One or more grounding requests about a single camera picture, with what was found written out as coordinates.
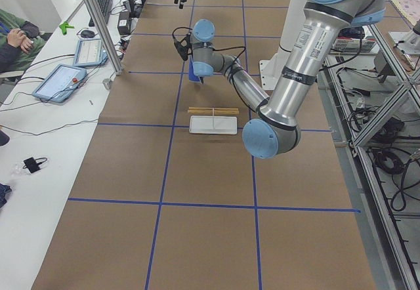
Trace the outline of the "seated person in green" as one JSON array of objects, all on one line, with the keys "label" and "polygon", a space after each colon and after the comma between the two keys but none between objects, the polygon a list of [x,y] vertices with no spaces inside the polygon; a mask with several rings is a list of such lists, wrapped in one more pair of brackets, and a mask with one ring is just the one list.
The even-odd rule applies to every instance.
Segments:
[{"label": "seated person in green", "polygon": [[35,24],[1,9],[1,73],[28,69],[45,44]]}]

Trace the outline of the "black computer mouse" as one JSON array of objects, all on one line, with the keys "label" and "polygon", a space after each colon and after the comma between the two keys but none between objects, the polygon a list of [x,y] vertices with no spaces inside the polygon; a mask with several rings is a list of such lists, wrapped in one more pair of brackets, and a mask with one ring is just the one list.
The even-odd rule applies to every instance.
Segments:
[{"label": "black computer mouse", "polygon": [[95,35],[96,33],[91,30],[82,30],[80,33],[80,37],[82,38],[93,38]]}]

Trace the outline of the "white rack with wooden bars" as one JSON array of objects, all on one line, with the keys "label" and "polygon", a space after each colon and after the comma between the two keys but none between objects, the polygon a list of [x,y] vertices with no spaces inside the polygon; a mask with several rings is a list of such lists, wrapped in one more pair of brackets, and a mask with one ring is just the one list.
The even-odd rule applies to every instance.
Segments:
[{"label": "white rack with wooden bars", "polygon": [[238,108],[188,107],[189,133],[202,135],[236,135]]}]

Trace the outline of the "aluminium frame post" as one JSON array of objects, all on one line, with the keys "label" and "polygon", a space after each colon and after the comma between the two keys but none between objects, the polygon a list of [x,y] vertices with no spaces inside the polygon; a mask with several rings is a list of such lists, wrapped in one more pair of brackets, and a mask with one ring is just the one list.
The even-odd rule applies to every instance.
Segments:
[{"label": "aluminium frame post", "polygon": [[97,32],[102,40],[102,44],[107,52],[108,59],[112,63],[114,72],[116,75],[121,75],[123,71],[123,66],[121,60],[119,59],[114,43],[112,41],[111,35],[108,31],[107,24],[105,19],[100,11],[97,0],[84,0],[87,10],[93,19]]}]

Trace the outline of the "green plastic clamp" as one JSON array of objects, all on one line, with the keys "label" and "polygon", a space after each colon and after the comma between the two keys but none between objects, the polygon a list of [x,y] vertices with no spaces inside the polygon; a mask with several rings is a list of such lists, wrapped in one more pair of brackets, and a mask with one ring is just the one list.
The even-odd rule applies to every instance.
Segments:
[{"label": "green plastic clamp", "polygon": [[59,25],[59,28],[62,32],[62,35],[66,35],[69,29],[74,29],[75,27],[70,25],[67,21],[65,21]]}]

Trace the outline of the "black power brick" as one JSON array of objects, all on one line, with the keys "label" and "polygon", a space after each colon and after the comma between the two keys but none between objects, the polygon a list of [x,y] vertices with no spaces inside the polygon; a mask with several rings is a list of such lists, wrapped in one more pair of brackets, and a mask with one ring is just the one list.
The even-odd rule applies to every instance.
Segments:
[{"label": "black power brick", "polygon": [[125,10],[119,13],[117,30],[120,35],[129,35],[131,33],[131,22],[130,12]]}]

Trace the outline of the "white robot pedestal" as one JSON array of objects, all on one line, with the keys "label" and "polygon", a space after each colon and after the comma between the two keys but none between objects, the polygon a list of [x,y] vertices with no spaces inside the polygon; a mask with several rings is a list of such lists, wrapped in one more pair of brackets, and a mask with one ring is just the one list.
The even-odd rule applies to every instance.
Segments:
[{"label": "white robot pedestal", "polygon": [[307,0],[290,0],[277,53],[270,60],[259,62],[262,88],[265,91],[275,89],[305,21],[303,8],[306,2]]}]

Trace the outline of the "aluminium frame cell structure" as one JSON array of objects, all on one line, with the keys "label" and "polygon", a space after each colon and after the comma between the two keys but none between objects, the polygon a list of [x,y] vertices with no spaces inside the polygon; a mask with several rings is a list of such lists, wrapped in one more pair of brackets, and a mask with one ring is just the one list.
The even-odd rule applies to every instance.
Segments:
[{"label": "aluminium frame cell structure", "polygon": [[379,289],[419,288],[419,58],[392,0],[369,52],[332,52],[320,74],[339,159]]}]

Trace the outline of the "far blue teach pendant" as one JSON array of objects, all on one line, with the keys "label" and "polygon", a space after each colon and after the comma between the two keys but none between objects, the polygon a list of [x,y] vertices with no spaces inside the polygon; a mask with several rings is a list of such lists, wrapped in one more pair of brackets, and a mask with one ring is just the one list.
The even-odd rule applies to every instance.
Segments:
[{"label": "far blue teach pendant", "polygon": [[105,63],[108,59],[102,40],[80,39],[77,42],[73,65],[77,67],[95,67]]}]

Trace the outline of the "small black adapter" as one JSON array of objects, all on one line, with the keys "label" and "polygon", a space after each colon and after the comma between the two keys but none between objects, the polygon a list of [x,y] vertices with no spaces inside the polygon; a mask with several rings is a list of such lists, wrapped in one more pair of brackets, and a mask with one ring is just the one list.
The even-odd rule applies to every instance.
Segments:
[{"label": "small black adapter", "polygon": [[41,169],[41,165],[46,163],[48,159],[46,157],[30,157],[24,160],[23,169],[28,170],[31,174],[39,171]]}]

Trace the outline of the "black keyboard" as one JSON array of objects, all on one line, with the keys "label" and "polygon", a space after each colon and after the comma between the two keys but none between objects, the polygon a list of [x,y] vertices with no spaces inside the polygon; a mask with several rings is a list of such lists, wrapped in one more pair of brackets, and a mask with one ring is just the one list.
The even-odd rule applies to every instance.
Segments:
[{"label": "black keyboard", "polygon": [[108,24],[110,19],[110,14],[113,6],[113,0],[96,0],[100,13],[104,17],[105,24]]}]

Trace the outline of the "blue teach pendant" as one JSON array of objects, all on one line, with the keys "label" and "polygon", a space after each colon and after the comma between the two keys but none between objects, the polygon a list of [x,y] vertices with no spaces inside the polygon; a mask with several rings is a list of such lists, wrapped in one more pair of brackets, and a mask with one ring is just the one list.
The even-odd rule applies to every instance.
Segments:
[{"label": "blue teach pendant", "polygon": [[59,64],[31,95],[44,102],[63,103],[86,76],[85,68]]},{"label": "blue teach pendant", "polygon": [[73,65],[77,67],[95,67],[105,63],[108,59],[102,40],[80,39],[77,42]]}]

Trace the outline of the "near blue teach pendant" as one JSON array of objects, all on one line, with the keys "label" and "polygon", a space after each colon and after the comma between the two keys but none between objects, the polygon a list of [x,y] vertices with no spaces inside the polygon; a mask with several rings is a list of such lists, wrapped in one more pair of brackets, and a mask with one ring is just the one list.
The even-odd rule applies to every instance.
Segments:
[{"label": "near blue teach pendant", "polygon": [[44,102],[63,103],[86,76],[85,68],[59,64],[31,95]]}]

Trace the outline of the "small metal cylinder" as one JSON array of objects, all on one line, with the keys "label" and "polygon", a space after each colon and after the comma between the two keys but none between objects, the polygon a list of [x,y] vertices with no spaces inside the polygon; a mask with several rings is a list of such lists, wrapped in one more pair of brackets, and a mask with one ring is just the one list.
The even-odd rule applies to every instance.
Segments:
[{"label": "small metal cylinder", "polygon": [[102,84],[106,90],[110,90],[112,87],[112,80],[109,78],[103,79]]}]

